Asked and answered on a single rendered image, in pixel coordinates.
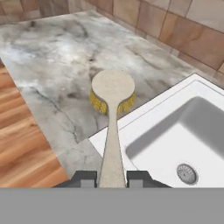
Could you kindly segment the white sink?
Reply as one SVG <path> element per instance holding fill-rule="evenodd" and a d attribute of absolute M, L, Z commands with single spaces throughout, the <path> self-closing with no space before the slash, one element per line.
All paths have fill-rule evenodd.
<path fill-rule="evenodd" d="M 147 171 L 169 187 L 224 188 L 224 90 L 194 73 L 142 106 L 119 107 L 127 171 Z M 103 157 L 108 126 L 90 138 Z"/>

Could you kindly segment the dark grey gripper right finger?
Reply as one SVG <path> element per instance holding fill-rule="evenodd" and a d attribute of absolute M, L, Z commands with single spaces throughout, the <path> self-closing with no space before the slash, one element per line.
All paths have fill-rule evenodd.
<path fill-rule="evenodd" d="M 151 177 L 147 171 L 127 171 L 128 188 L 169 188 L 168 185 Z"/>

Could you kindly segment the beige dish brush yellow bristles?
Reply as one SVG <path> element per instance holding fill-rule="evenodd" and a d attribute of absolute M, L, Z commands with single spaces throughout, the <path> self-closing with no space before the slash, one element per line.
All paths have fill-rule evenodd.
<path fill-rule="evenodd" d="M 100 188 L 124 188 L 123 159 L 120 148 L 117 113 L 123 103 L 133 99 L 135 82 L 122 70 L 100 71 L 91 82 L 91 102 L 94 108 L 108 115 L 108 131 L 101 163 L 98 186 Z"/>

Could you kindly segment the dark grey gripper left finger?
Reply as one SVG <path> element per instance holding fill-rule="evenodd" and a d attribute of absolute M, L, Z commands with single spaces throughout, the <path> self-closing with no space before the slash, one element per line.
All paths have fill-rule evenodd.
<path fill-rule="evenodd" d="M 71 179 L 57 184 L 56 187 L 96 188 L 97 171 L 76 171 Z"/>

